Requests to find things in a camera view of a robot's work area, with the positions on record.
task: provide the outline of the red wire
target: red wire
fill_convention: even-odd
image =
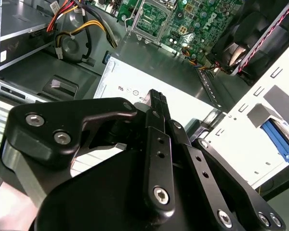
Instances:
[[[60,15],[62,12],[66,11],[69,7],[71,7],[73,4],[74,4],[74,3],[71,2],[71,3],[69,3],[67,6],[64,6],[63,8],[61,8],[61,9],[57,12],[56,15]],[[48,32],[53,30],[53,25],[54,25],[54,23],[55,23],[55,21],[52,20],[51,23],[50,23],[50,25],[48,26],[48,27],[49,27]]]
[[[281,22],[284,20],[284,18],[289,14],[289,9],[287,10],[287,12],[281,16],[281,18],[279,19],[279,21],[271,28],[271,30],[266,34],[266,36],[261,40],[261,42],[257,45],[257,47],[254,49],[254,51],[251,53],[251,55],[249,56],[249,58],[246,60],[246,62],[239,68],[239,72],[241,72],[243,70],[244,67],[247,66],[247,64],[250,62],[251,58],[255,55],[255,53],[258,51],[258,49],[262,46],[262,44],[264,43],[264,41],[272,34],[272,32],[276,29],[277,26],[279,26],[279,24],[281,24]]]

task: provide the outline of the dell logo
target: dell logo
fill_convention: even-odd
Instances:
[[[209,18],[208,22],[205,24],[205,26],[203,27],[204,29],[208,30],[209,26],[211,26],[211,23],[214,21],[214,19],[217,17],[216,13],[212,13],[211,14],[211,18]]]

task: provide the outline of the cooling fan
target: cooling fan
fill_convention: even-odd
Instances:
[[[207,58],[257,80],[289,45],[289,0],[246,0]]]

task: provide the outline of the black wire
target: black wire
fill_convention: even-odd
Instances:
[[[58,38],[59,35],[70,36],[69,33],[64,32],[64,31],[62,31],[62,32],[60,32],[59,34],[57,34],[56,37],[55,37],[55,45],[56,45],[56,47],[58,47],[58,45],[57,45],[57,38]],[[61,41],[62,41],[62,37],[61,37],[60,40],[59,40],[59,47],[60,47],[60,45],[61,45]],[[80,60],[73,60],[73,59],[69,59],[69,58],[66,58],[66,57],[64,57],[63,59],[64,59],[65,61],[69,62],[69,63],[72,63],[72,64],[80,64],[80,63],[82,63],[82,59],[80,59]]]
[[[86,23],[88,21],[87,15],[83,16],[82,20],[83,20],[83,23]],[[92,52],[92,41],[91,41],[91,35],[90,35],[90,31],[88,27],[86,27],[86,34],[87,34],[87,39],[88,39],[88,43],[87,43],[88,51],[87,51],[87,54],[82,56],[83,59],[88,59]]]
[[[75,36],[75,35],[81,33],[82,31],[84,31],[84,30],[85,30],[87,27],[89,27],[89,26],[90,26],[90,25],[86,26],[85,28],[83,28],[83,29],[81,29],[81,30],[79,30],[79,31],[77,31],[77,32],[71,33],[71,34],[68,33],[68,32],[66,32],[66,31],[61,31],[60,33],[58,33],[58,34],[56,35],[55,41],[57,42],[57,39],[58,39],[58,37],[59,37],[60,35],[67,35],[67,36],[73,35],[73,36]],[[59,39],[59,47],[60,47],[61,41],[62,41],[62,37]]]
[[[74,2],[78,5],[78,7],[83,8],[85,11],[87,11],[89,14],[91,14],[93,17],[95,17],[102,24],[102,26],[104,27],[105,32],[106,32],[106,39],[111,44],[111,46],[113,46],[112,44],[114,43],[114,41],[112,40],[112,38],[109,34],[109,31],[108,31],[107,27],[105,26],[103,19],[99,15],[99,13],[97,11],[95,11],[95,9],[93,9],[92,7],[87,6],[87,5],[81,3],[77,0]]]
[[[213,70],[215,69],[215,64],[212,64],[210,67],[209,67],[209,70]]]

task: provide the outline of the blue drive rail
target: blue drive rail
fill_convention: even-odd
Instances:
[[[282,125],[278,123],[279,122],[273,119],[269,119],[261,126],[261,128],[270,137],[271,141],[274,143],[285,161],[289,163],[289,135],[285,134],[280,129]]]

